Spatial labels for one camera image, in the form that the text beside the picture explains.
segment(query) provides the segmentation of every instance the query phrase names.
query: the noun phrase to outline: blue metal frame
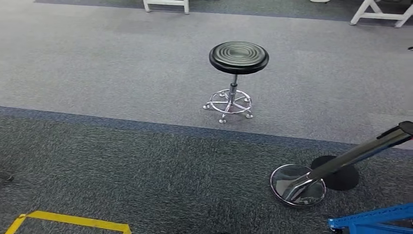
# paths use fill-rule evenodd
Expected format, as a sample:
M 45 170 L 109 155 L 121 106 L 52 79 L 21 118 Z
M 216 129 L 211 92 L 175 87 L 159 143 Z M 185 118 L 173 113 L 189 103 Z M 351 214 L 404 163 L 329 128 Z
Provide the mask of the blue metal frame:
M 411 228 L 379 224 L 406 218 L 413 218 L 413 203 L 363 212 L 341 218 L 330 218 L 328 219 L 328 225 L 332 229 L 348 227 L 351 234 L 413 234 L 413 229 Z

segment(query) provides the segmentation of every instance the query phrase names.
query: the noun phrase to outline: dark gray carpet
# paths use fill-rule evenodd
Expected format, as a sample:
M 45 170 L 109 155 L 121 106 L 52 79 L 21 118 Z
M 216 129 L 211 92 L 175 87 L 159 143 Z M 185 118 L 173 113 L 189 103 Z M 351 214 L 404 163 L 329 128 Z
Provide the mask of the dark gray carpet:
M 0 182 L 1 233 L 19 214 L 44 210 L 128 223 L 133 233 L 321 234 L 330 233 L 327 218 L 407 203 L 413 193 L 408 150 L 359 163 L 355 189 L 329 190 L 318 206 L 298 210 L 274 198 L 271 172 L 351 145 L 287 137 L 260 144 L 5 115 L 0 133 L 0 170 L 16 176 Z M 32 220 L 19 232 L 28 233 L 93 232 Z
M 35 2 L 143 8 L 142 0 L 36 0 Z M 193 12 L 350 21 L 362 2 L 363 0 L 331 0 L 328 3 L 314 3 L 310 0 L 190 0 L 189 5 Z M 385 13 L 401 14 L 411 3 L 411 0 L 400 2 L 382 0 L 378 5 Z M 183 11 L 179 6 L 152 5 L 151 8 Z M 360 22 L 382 24 L 384 21 L 361 19 Z

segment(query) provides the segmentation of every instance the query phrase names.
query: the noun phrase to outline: round chrome base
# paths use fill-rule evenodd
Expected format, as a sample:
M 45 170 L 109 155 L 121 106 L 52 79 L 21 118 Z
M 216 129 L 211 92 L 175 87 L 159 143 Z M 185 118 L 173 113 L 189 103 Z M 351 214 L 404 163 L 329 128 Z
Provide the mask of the round chrome base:
M 246 118 L 253 118 L 250 111 L 252 106 L 251 97 L 244 93 L 243 91 L 237 90 L 235 94 L 234 101 L 231 103 L 229 98 L 229 89 L 224 89 L 214 93 L 209 102 L 207 102 L 203 108 L 209 109 L 213 108 L 216 111 L 223 113 L 222 118 L 219 120 L 220 123 L 226 123 L 225 115 L 227 114 L 239 114 L 242 112 L 247 112 Z
M 316 180 L 307 183 L 299 193 L 291 196 L 291 184 L 297 178 L 306 175 L 311 171 L 310 168 L 298 164 L 287 164 L 277 168 L 271 175 L 271 188 L 281 201 L 294 207 L 310 207 L 323 200 L 326 189 L 324 181 Z

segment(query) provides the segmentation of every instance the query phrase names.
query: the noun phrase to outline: white furniture leg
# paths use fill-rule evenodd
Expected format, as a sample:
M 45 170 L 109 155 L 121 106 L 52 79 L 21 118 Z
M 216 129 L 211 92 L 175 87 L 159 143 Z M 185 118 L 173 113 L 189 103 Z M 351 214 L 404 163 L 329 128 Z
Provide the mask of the white furniture leg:
M 189 15 L 189 0 L 184 0 L 184 12 L 185 15 Z
M 364 0 L 361 4 L 357 12 L 354 14 L 353 18 L 350 21 L 350 25 L 357 24 L 358 20 L 360 19 L 361 15 L 366 11 L 367 7 L 370 6 L 370 3 L 374 0 Z
M 375 12 L 375 13 L 383 13 L 382 11 L 381 11 L 381 9 L 380 9 L 380 7 L 379 6 L 377 6 L 377 3 L 375 2 L 375 1 L 371 1 L 370 2 L 370 6 L 371 6 L 371 8 L 373 9 L 373 11 Z
M 150 12 L 148 0 L 143 0 L 143 5 L 144 5 L 144 7 L 145 7 L 145 11 L 146 11 L 146 12 Z
M 146 12 L 150 12 L 150 4 L 183 6 L 185 14 L 189 14 L 189 0 L 143 0 Z
M 371 7 L 374 13 L 366 13 L 366 9 Z M 403 14 L 385 14 L 381 11 L 380 7 L 374 0 L 364 0 L 360 8 L 354 14 L 353 18 L 350 21 L 350 25 L 355 25 L 360 18 L 369 18 L 369 19 L 386 19 L 386 20 L 397 20 L 395 27 L 400 28 L 413 14 L 413 4 L 407 9 Z
M 413 4 L 407 9 L 407 11 L 403 14 L 403 19 L 398 20 L 396 22 L 395 27 L 400 28 L 404 25 L 404 23 L 413 15 Z

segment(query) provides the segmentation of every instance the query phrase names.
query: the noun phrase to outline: white table leg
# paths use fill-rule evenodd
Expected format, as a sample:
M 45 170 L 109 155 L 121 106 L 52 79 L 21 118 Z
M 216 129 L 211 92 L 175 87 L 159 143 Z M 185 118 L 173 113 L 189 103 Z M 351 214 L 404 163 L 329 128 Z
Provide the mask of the white table leg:
M 350 21 L 350 25 L 355 25 L 357 24 L 358 20 L 360 19 L 360 16 L 366 11 L 367 7 L 370 6 L 370 3 L 373 2 L 374 0 L 364 0 L 364 2 L 361 4 L 360 8 L 357 10 L 357 12 L 354 14 L 353 18 Z
M 145 7 L 145 11 L 146 11 L 146 12 L 150 12 L 148 0 L 143 0 L 143 5 L 144 5 L 144 7 Z
M 396 22 L 395 27 L 400 28 L 401 26 L 404 25 L 404 23 L 413 15 L 413 4 L 407 9 L 407 11 L 403 14 L 403 19 L 398 20 Z
M 383 13 L 383 12 L 381 11 L 380 7 L 377 6 L 377 3 L 376 3 L 375 1 L 372 1 L 372 2 L 370 3 L 370 6 L 372 7 L 372 9 L 373 9 L 373 11 L 374 11 L 375 13 Z
M 189 0 L 184 0 L 184 12 L 185 15 L 189 15 Z

